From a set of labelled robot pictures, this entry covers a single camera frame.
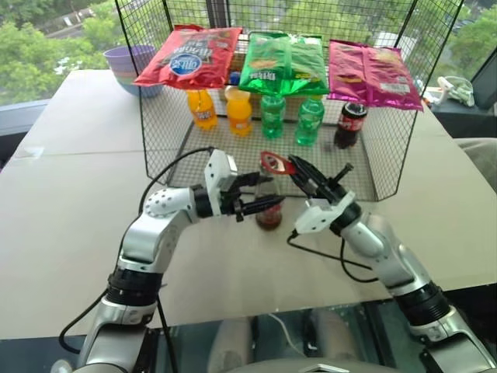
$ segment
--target green soda bottle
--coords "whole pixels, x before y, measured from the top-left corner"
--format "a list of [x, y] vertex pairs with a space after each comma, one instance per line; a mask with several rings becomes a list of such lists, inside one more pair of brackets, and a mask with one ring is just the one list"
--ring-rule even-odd
[[306, 99], [298, 110], [295, 141], [299, 145], [313, 145], [318, 138], [318, 129], [324, 116], [325, 106], [321, 101], [321, 96], [311, 96]]
[[263, 96], [261, 99], [262, 133], [278, 138], [283, 133], [283, 118], [287, 102], [284, 97]]

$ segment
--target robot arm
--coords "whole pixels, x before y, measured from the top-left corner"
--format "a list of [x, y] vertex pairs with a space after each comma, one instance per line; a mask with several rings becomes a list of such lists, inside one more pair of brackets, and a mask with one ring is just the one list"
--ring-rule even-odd
[[339, 184], [351, 165], [337, 177], [327, 179], [299, 157], [291, 155], [289, 161], [281, 162], [286, 163], [283, 167], [289, 169], [295, 184], [310, 197], [296, 220], [294, 236], [329, 227], [349, 243], [398, 303], [412, 334], [426, 345], [420, 358], [427, 371], [479, 373], [496, 368], [483, 343], [391, 226], [381, 216], [363, 214], [354, 194]]
[[278, 204], [280, 196], [253, 202], [240, 200], [240, 187], [271, 180], [259, 173], [238, 175], [230, 155], [214, 150], [205, 168], [206, 187], [170, 189], [153, 193], [143, 213], [126, 231], [106, 295], [78, 357], [78, 372], [132, 372], [157, 307], [162, 276], [179, 236], [201, 218], [243, 216]]

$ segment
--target white table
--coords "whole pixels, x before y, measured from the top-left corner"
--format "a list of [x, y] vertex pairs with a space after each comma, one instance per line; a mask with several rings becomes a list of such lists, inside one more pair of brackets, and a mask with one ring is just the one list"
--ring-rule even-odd
[[[71, 73], [0, 174], [0, 338], [54, 336], [100, 293], [147, 183], [137, 98], [110, 71]], [[387, 298], [285, 244], [302, 203], [287, 199], [275, 232], [233, 217], [188, 228], [161, 292], [170, 324]], [[392, 223], [442, 288], [497, 281], [497, 197], [429, 110], [398, 193], [362, 206]], [[299, 240], [339, 247], [330, 232]]]

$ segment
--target metal wire rack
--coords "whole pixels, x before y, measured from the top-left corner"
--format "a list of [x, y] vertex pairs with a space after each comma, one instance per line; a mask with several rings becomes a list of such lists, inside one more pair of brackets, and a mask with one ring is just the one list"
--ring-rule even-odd
[[[153, 45], [159, 49], [176, 24], [204, 27], [242, 26], [231, 67], [240, 70], [253, 30], [280, 30], [319, 35], [328, 61], [330, 38], [367, 43], [376, 47], [400, 47], [415, 85], [422, 94], [447, 42], [463, 0], [115, 0], [128, 47]], [[134, 57], [137, 73], [147, 64]], [[401, 178], [416, 112], [371, 108], [360, 141], [352, 148], [332, 146], [332, 136], [343, 103], [323, 100], [326, 114], [318, 143], [312, 148], [294, 144], [298, 107], [304, 98], [287, 99], [284, 135], [273, 141], [260, 133], [260, 96], [252, 95], [254, 131], [237, 138], [228, 130], [222, 91], [211, 90], [216, 113], [215, 130], [204, 132], [193, 126], [186, 94], [165, 87], [155, 97], [141, 96], [141, 128], [145, 164], [149, 177], [156, 176], [182, 152], [199, 146], [223, 148], [235, 157], [242, 172], [257, 168], [259, 152], [271, 150], [296, 154], [329, 175], [346, 162], [355, 169], [346, 177], [346, 187], [361, 200], [382, 200], [395, 194]], [[180, 163], [161, 180], [174, 187], [202, 183], [205, 155]], [[282, 192], [300, 195], [289, 180]]]

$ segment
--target black cable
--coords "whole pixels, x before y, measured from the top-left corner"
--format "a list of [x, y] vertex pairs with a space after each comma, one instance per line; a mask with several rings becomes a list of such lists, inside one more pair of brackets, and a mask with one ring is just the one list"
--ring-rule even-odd
[[64, 348], [66, 351], [68, 352], [71, 352], [73, 354], [79, 354], [81, 352], [81, 350], [77, 349], [77, 348], [74, 348], [74, 347], [71, 347], [69, 346], [66, 341], [65, 341], [65, 334], [69, 331], [70, 328], [72, 328], [74, 325], [76, 325], [79, 320], [81, 320], [83, 317], [85, 317], [86, 315], [88, 315], [88, 313], [93, 309], [95, 308], [96, 305], [99, 304], [100, 302], [100, 299], [105, 296], [105, 294], [107, 294], [107, 289], [104, 290], [102, 292], [101, 295], [99, 295], [99, 297], [93, 301], [93, 303], [91, 305], [89, 305], [85, 311], [83, 311], [78, 317], [76, 317], [74, 320], [72, 320], [69, 324], [67, 324], [67, 326], [65, 328], [63, 328], [63, 330], [61, 331], [61, 334], [59, 334], [59, 344], [61, 345], [62, 348]]
[[169, 333], [169, 327], [165, 321], [164, 310], [162, 309], [161, 298], [157, 295], [157, 309], [158, 315], [161, 318], [162, 330], [164, 330], [165, 342], [168, 345], [169, 360], [171, 361], [172, 373], [178, 373], [178, 361], [176, 360], [176, 352], [174, 351], [174, 346], [172, 345], [171, 334]]
[[[315, 251], [313, 249], [309, 249], [308, 247], [301, 246], [301, 245], [298, 245], [298, 244], [296, 244], [294, 242], [291, 242], [291, 240], [294, 239], [295, 237], [296, 236], [294, 234], [292, 234], [292, 235], [288, 236], [288, 238], [287, 238], [287, 244], [290, 245], [290, 246], [292, 246], [292, 247], [294, 247], [295, 249], [299, 249], [299, 250], [305, 251], [307, 253], [312, 253], [312, 254], [315, 254], [315, 255], [323, 256], [324, 258], [329, 258], [329, 259], [338, 260], [338, 261], [342, 260], [340, 258], [340, 256], [334, 256], [334, 255], [330, 255], [330, 254], [325, 254], [325, 253], [322, 253], [320, 251]], [[353, 266], [364, 268], [365, 270], [372, 270], [371, 267], [369, 267], [369, 266], [367, 266], [365, 264], [353, 262], [352, 260], [347, 260], [347, 259], [344, 259], [343, 261], [345, 263], [351, 264]]]
[[340, 264], [342, 264], [342, 269], [346, 273], [346, 275], [352, 278], [354, 281], [360, 282], [362, 284], [369, 284], [371, 282], [378, 281], [378, 277], [363, 279], [355, 277], [353, 274], [351, 274], [349, 270], [347, 270], [347, 267], [345, 265], [345, 263], [347, 263], [347, 259], [345, 259], [344, 255], [345, 255], [345, 239], [342, 239], [342, 244], [340, 245]]
[[[138, 216], [128, 225], [126, 231], [124, 231], [124, 234], [123, 234], [123, 237], [121, 238], [121, 242], [119, 244], [119, 251], [117, 252], [117, 259], [116, 259], [116, 264], [114, 265], [114, 270], [116, 269], [117, 267], [117, 262], [119, 261], [119, 253], [123, 247], [123, 240], [124, 240], [124, 235], [126, 234], [127, 230], [129, 229], [129, 227], [140, 217], [140, 214], [143, 212], [143, 205], [144, 205], [144, 202], [145, 202], [145, 198], [147, 198], [147, 194], [148, 192], [150, 191], [150, 189], [154, 186], [155, 183], [157, 183], [157, 181], [162, 177], [164, 176], [164, 174], [166, 172], [168, 172], [169, 169], [171, 169], [171, 167], [173, 167], [176, 163], [178, 163], [179, 161], [181, 161], [182, 159], [186, 158], [187, 156], [189, 155], [192, 155], [192, 154], [195, 154], [195, 153], [198, 153], [198, 152], [209, 152], [209, 153], [212, 153], [212, 151], [214, 150], [214, 147], [212, 146], [209, 146], [209, 147], [206, 147], [206, 148], [197, 148], [197, 149], [193, 149], [192, 151], [190, 152], [186, 152], [182, 155], [180, 155], [178, 158], [174, 159], [171, 163], [169, 163], [154, 179], [152, 179], [152, 181], [147, 185], [147, 187], [145, 188], [143, 194], [141, 195], [141, 199], [140, 199], [140, 207], [138, 208]], [[95, 308], [96, 305], [99, 304], [100, 302], [100, 299], [102, 297], [104, 297], [105, 295], [107, 294], [107, 289], [105, 289], [101, 295], [99, 295], [99, 297], [93, 301], [93, 303], [88, 307], [86, 308], [81, 314], [79, 314], [74, 320], [72, 320], [69, 324], [66, 325], [65, 328], [63, 328], [63, 330], [61, 331], [61, 333], [59, 334], [59, 337], [58, 337], [58, 341], [59, 341], [59, 344], [61, 345], [62, 348], [64, 348], [66, 351], [68, 352], [71, 352], [73, 354], [79, 354], [81, 352], [81, 350], [77, 349], [77, 348], [74, 348], [74, 347], [71, 347], [69, 346], [66, 341], [65, 341], [65, 335], [66, 333], [69, 331], [70, 328], [72, 328], [74, 325], [76, 325], [83, 317], [85, 317], [86, 315], [88, 315], [88, 313]], [[162, 317], [161, 317], [161, 321], [163, 320], [162, 322], [162, 327], [164, 328], [164, 325], [167, 325], [165, 324], [165, 317], [164, 317], [164, 312], [162, 312], [162, 307], [159, 309], [159, 315], [162, 313]], [[166, 335], [166, 339], [170, 339], [171, 337], [169, 336], [169, 331], [165, 329], [165, 332], [164, 334]], [[169, 349], [169, 353], [174, 353], [174, 350], [172, 350], [172, 348]], [[171, 355], [170, 357], [171, 359], [171, 362], [175, 362], [176, 364], [176, 356], [174, 355]]]
[[192, 155], [192, 154], [195, 154], [195, 153], [198, 153], [198, 152], [209, 152], [209, 153], [212, 153], [213, 150], [214, 150], [214, 147], [212, 147], [212, 146], [207, 146], [205, 148], [193, 149], [193, 150], [190, 150], [189, 152], [181, 154], [178, 158], [174, 159], [171, 163], [169, 163], [161, 172], [159, 172], [157, 174], [157, 176], [154, 179], [151, 180], [151, 182], [147, 185], [147, 187], [143, 191], [143, 194], [141, 195], [141, 198], [140, 198], [140, 206], [138, 206], [138, 214], [141, 214], [143, 212], [143, 205], [145, 203], [145, 199], [147, 198], [148, 192], [150, 192], [150, 189], [154, 186], [155, 183], [158, 182], [158, 180], [161, 177], [164, 176], [164, 174], [166, 172], [169, 171], [169, 169], [171, 169], [171, 167], [173, 167], [176, 163], [178, 163], [182, 159], [188, 157], [189, 155]]

